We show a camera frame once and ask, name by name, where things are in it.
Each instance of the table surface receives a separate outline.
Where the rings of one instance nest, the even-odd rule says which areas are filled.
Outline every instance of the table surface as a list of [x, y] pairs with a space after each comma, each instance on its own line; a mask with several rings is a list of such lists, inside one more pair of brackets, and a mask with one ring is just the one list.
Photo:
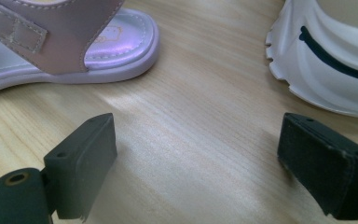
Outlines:
[[283, 3], [128, 0], [158, 23], [157, 63], [118, 83], [0, 91], [0, 176], [41, 169], [81, 123], [113, 113], [118, 157], [87, 223], [338, 223], [278, 163], [282, 116], [312, 117], [357, 143], [358, 119], [298, 99], [271, 75], [264, 42]]

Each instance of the black stripe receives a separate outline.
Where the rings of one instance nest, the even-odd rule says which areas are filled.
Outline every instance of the black stripe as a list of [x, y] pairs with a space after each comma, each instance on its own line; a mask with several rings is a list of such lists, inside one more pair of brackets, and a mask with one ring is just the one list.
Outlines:
[[347, 65], [339, 62], [333, 56], [331, 56], [327, 51], [325, 51], [310, 35], [307, 27], [301, 27], [300, 40], [304, 41], [310, 50], [325, 64], [336, 69], [338, 72], [341, 72], [350, 77], [358, 78], [358, 70], [348, 67]]

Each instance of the velcro strap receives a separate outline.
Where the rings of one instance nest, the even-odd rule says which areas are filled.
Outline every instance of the velcro strap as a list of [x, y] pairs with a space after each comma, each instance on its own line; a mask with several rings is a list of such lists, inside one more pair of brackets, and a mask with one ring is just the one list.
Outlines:
[[48, 32], [18, 13], [0, 5], [0, 38], [32, 53], [41, 50]]

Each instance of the pink sandal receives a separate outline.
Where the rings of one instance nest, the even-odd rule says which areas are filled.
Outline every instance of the pink sandal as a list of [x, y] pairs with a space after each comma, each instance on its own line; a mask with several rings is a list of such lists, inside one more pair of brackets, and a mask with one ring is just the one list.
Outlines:
[[123, 2], [0, 0], [0, 90], [141, 75], [158, 57], [158, 27], [143, 12], [119, 10]]

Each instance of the wood grain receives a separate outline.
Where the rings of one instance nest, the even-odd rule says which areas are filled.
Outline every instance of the wood grain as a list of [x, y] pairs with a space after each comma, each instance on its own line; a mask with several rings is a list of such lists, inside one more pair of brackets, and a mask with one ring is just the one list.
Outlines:
[[0, 176], [42, 168], [77, 126], [111, 112], [118, 158], [87, 223], [346, 223], [325, 217], [276, 158], [285, 112], [358, 143], [358, 119], [303, 102], [271, 75], [264, 41], [283, 3], [128, 0], [158, 23], [158, 62], [118, 83], [0, 91]]

